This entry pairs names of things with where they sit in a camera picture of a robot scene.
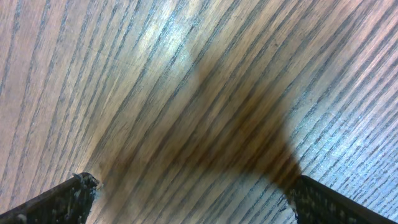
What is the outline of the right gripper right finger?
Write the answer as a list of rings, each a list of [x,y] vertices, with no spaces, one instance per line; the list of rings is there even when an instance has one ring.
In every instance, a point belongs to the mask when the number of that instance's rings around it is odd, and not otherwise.
[[[306,175],[290,190],[290,206],[297,223],[395,224]]]

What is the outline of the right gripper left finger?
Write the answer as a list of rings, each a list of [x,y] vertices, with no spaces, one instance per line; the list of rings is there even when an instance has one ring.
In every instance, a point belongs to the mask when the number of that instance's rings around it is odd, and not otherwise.
[[[87,172],[1,214],[1,224],[85,223],[98,194],[100,182]]]

